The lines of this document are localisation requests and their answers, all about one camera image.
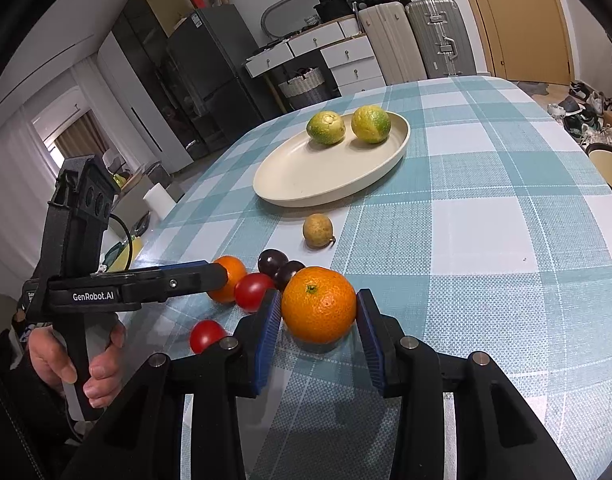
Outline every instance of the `oval plate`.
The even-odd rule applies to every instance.
[[[253,179],[253,190],[271,204],[308,207],[339,200],[370,186],[388,173],[406,153],[410,124],[390,115],[390,134],[381,144],[355,137],[352,114],[343,115],[346,137],[325,146],[306,130],[286,140],[268,155]]]

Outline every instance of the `tablecloth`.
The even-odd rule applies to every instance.
[[[254,194],[260,163],[316,111],[365,104],[411,126],[406,155],[388,175],[309,209]],[[302,221],[314,211],[329,214],[337,235],[321,251],[302,243]],[[269,121],[224,153],[153,234],[135,266],[233,254],[253,270],[272,247],[338,270],[436,351],[488,352],[578,479],[596,478],[612,459],[612,193],[568,134],[511,82],[408,83]],[[205,294],[145,305],[126,317],[129,360],[188,355],[197,320],[231,332],[242,315]],[[448,396],[445,404],[446,477],[454,478]],[[269,387],[238,406],[252,480],[388,478],[399,403],[371,386],[355,329],[313,354],[282,328]],[[184,426],[185,477],[189,434]]]

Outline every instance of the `yellow-green citrus fruit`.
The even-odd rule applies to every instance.
[[[359,107],[350,125],[357,137],[371,144],[382,142],[390,133],[390,117],[377,105]]]
[[[335,112],[318,112],[310,118],[306,132],[321,144],[337,144],[346,135],[346,125]]]

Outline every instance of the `suitcase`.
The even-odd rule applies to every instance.
[[[476,75],[464,19],[454,0],[417,0],[406,6],[428,77]]]
[[[358,15],[387,85],[427,79],[417,41],[401,3],[375,5],[360,10]]]

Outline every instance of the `sleeve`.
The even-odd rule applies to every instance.
[[[61,445],[72,433],[66,417],[66,402],[35,373],[28,352],[10,369],[13,349],[8,331],[0,334],[0,377],[26,429],[35,442]]]

